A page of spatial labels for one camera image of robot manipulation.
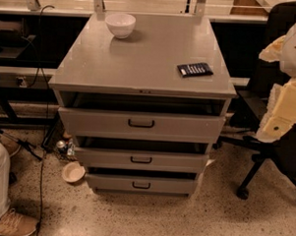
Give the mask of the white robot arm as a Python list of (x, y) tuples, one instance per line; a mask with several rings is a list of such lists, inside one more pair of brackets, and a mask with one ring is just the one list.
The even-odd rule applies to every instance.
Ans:
[(258, 140), (272, 143), (296, 124), (296, 23), (285, 35), (270, 43), (259, 58), (267, 62), (278, 61), (280, 71), (289, 77), (283, 86), (272, 86), (266, 113), (256, 133)]

